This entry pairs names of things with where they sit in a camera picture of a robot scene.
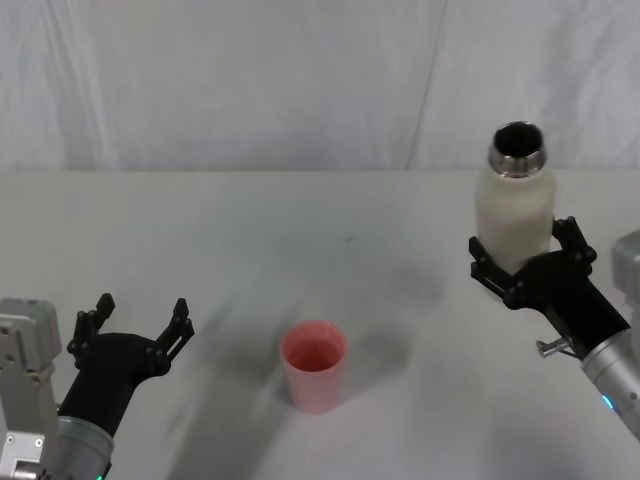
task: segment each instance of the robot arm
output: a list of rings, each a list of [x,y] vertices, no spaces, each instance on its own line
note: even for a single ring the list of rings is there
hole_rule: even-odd
[[[508,308],[542,313],[560,338],[551,343],[538,341],[540,355],[560,352],[578,358],[605,404],[640,440],[640,357],[633,351],[629,324],[590,282],[596,252],[575,219],[554,221],[553,236],[561,249],[531,258],[514,275],[498,267],[472,237],[469,252],[475,262],[471,276],[501,297]],[[638,289],[623,272],[635,273],[634,261],[640,258],[640,234],[638,237],[637,252],[631,248],[633,242],[625,239],[614,248],[616,285],[628,296]]]
[[[186,301],[156,339],[100,334],[115,308],[104,294],[79,312],[67,350],[79,372],[56,413],[50,377],[60,352],[55,310],[34,300],[0,301],[0,396],[8,434],[0,480],[96,480],[111,467],[113,437],[140,383],[169,372],[193,336]]]
[[[0,397],[7,425],[0,479],[37,478],[53,459],[58,418],[51,386],[60,353],[53,305],[0,301]]]

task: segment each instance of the blue light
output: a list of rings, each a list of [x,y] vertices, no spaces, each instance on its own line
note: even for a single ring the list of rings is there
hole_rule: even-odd
[[[602,401],[604,402],[604,404],[609,407],[611,410],[614,410],[615,407],[613,406],[613,402],[611,400],[609,400],[609,397],[607,397],[606,395],[602,396]]]

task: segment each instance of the white bottle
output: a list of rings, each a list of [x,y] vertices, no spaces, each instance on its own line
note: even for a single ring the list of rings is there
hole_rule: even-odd
[[[556,183],[544,168],[542,132],[513,122],[500,128],[476,190],[476,228],[496,264],[510,274],[549,250]]]

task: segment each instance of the bottle opening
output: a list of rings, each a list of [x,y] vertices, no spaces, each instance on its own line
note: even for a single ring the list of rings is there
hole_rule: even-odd
[[[528,157],[542,149],[542,132],[533,123],[508,123],[496,132],[493,145],[504,156]]]

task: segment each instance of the metal bottle top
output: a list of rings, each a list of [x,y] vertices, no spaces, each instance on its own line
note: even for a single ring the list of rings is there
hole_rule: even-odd
[[[489,165],[502,177],[529,177],[541,170],[546,162],[544,138],[533,123],[507,123],[493,136]]]

